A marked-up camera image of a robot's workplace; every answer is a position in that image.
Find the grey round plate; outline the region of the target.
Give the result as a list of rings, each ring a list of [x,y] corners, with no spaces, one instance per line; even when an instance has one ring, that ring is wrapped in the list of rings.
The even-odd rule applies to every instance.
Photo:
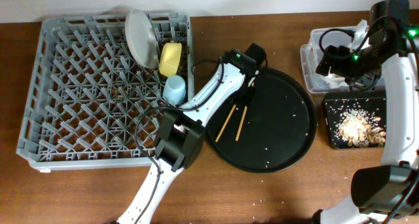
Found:
[[[158,66],[158,42],[147,15],[141,10],[132,10],[126,17],[124,28],[134,60],[144,68],[155,69]]]

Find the yellow bowl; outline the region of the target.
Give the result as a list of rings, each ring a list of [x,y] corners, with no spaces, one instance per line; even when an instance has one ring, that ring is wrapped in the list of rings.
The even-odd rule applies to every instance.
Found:
[[[163,46],[158,69],[161,75],[171,77],[177,73],[181,59],[181,51],[181,43],[166,43]]]

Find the blue plastic cup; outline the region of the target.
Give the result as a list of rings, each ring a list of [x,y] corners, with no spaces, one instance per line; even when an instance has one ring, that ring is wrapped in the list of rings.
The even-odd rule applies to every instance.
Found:
[[[164,100],[172,105],[177,106],[186,100],[186,83],[179,75],[168,77],[163,89]]]

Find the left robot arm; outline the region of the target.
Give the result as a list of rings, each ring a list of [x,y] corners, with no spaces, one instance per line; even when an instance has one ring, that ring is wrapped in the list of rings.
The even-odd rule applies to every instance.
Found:
[[[153,142],[155,154],[147,177],[117,223],[150,223],[173,180],[189,168],[199,155],[206,125],[227,99],[245,99],[253,93],[252,83],[267,67],[263,47],[251,44],[245,52],[232,49],[217,61],[213,77],[179,107],[162,107],[164,112]]]

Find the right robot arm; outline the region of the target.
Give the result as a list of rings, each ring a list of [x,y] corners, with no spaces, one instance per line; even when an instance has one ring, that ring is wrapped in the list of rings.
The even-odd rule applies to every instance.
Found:
[[[344,77],[367,89],[370,75],[384,78],[386,142],[381,165],[358,170],[351,193],[318,210],[311,223],[389,223],[418,215],[418,25],[409,22],[409,1],[383,0],[371,7],[369,30],[352,47],[321,47],[320,75]]]

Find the pink plastic cup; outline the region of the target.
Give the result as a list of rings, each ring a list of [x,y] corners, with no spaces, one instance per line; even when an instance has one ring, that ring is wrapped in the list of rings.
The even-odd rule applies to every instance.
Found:
[[[174,126],[173,126],[179,133],[182,133],[182,134],[187,134],[188,133],[188,131],[189,131],[189,128],[187,127],[187,126],[185,126],[184,124],[180,124],[180,125],[177,125],[177,124],[175,124]]]

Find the wooden chopstick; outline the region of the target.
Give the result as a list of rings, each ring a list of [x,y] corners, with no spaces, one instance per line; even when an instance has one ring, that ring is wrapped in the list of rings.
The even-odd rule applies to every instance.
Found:
[[[245,121],[245,118],[246,118],[246,113],[247,113],[247,106],[245,105],[244,110],[242,112],[242,117],[240,119],[239,127],[238,127],[238,130],[237,130],[237,133],[236,133],[235,141],[239,141],[239,139],[240,139],[240,134],[242,132],[243,124],[244,124],[244,121]]]
[[[232,116],[232,114],[233,114],[233,112],[234,112],[235,109],[236,109],[236,104],[233,104],[233,106],[232,106],[232,108],[231,108],[231,110],[230,110],[227,118],[225,119],[225,121],[224,121],[224,123],[223,123],[223,125],[222,125],[222,127],[221,127],[221,129],[220,129],[220,131],[219,131],[219,133],[218,133],[218,135],[216,137],[216,139],[215,139],[215,143],[217,143],[219,141],[220,137],[222,136],[222,134],[223,134],[225,128],[227,127],[227,124],[228,124],[228,122],[229,122],[229,120],[230,120],[230,118],[231,118],[231,116]]]

